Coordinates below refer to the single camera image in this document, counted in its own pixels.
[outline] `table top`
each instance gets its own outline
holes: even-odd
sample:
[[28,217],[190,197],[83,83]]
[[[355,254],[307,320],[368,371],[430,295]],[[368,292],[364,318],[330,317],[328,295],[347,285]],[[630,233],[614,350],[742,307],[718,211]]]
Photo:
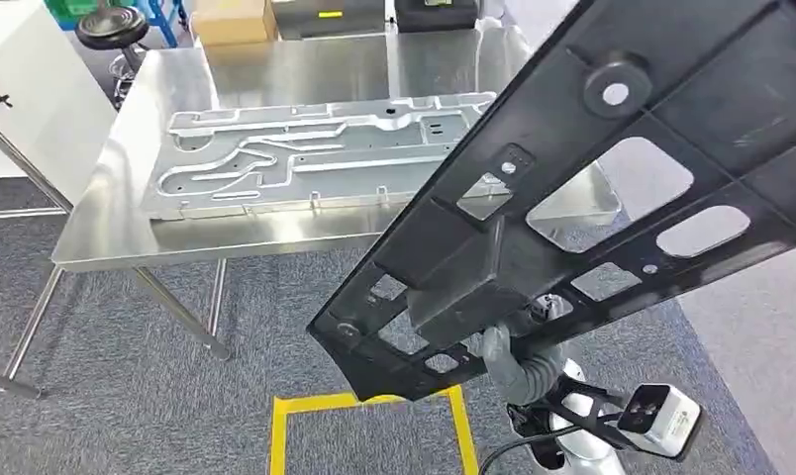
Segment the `table top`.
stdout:
[[[149,51],[51,259],[88,271],[365,245],[403,203],[151,221],[141,202],[171,115],[499,92],[530,54],[514,28]],[[595,165],[567,188],[549,222],[604,223],[620,210]]]

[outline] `cardboard box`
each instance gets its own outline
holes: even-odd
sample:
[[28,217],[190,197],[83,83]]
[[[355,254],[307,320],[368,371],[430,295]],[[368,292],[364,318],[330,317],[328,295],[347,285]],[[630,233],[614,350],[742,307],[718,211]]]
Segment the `cardboard box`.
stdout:
[[198,0],[191,24],[207,47],[273,42],[278,37],[270,0]]

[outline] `stool seat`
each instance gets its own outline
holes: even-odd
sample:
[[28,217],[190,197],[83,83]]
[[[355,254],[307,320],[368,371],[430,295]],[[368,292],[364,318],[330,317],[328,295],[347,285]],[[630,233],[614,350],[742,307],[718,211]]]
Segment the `stool seat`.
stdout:
[[106,7],[82,17],[74,28],[81,43],[90,49],[124,49],[148,33],[145,15],[134,7]]

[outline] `black cable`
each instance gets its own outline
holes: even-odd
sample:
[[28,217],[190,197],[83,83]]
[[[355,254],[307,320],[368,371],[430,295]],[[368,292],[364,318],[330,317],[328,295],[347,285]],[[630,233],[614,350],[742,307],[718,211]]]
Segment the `black cable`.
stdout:
[[[608,416],[602,416],[601,418],[597,419],[600,423],[606,423],[608,421],[615,421],[620,418],[621,413],[617,414],[609,414]],[[486,459],[482,462],[482,465],[479,467],[479,475],[485,475],[488,472],[488,467],[491,464],[500,458],[501,455],[508,452],[509,450],[520,447],[521,445],[526,445],[528,443],[533,442],[544,442],[549,439],[558,438],[563,435],[568,435],[570,433],[574,433],[578,430],[582,430],[582,427],[579,426],[570,426],[565,428],[560,428],[558,430],[553,430],[547,433],[538,433],[535,435],[530,435],[529,437],[519,438],[517,440],[512,440],[511,442],[504,443],[503,445],[497,447],[491,454],[486,457]]]

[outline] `yellow floor tape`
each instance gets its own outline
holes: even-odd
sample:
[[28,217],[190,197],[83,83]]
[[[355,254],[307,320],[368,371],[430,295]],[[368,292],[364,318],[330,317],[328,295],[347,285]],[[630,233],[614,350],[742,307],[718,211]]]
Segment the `yellow floor tape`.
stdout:
[[[435,396],[447,396],[450,400],[450,412],[453,415],[453,426],[456,430],[456,441],[462,459],[462,470],[465,475],[476,475],[479,471],[471,436],[471,425],[465,409],[462,387],[453,386]],[[352,393],[327,394],[296,399],[272,399],[272,428],[270,434],[269,474],[284,475],[284,463],[287,446],[287,416],[298,413],[312,413],[329,409],[347,409],[373,404],[400,403],[405,401],[397,396],[378,396],[361,403]]]

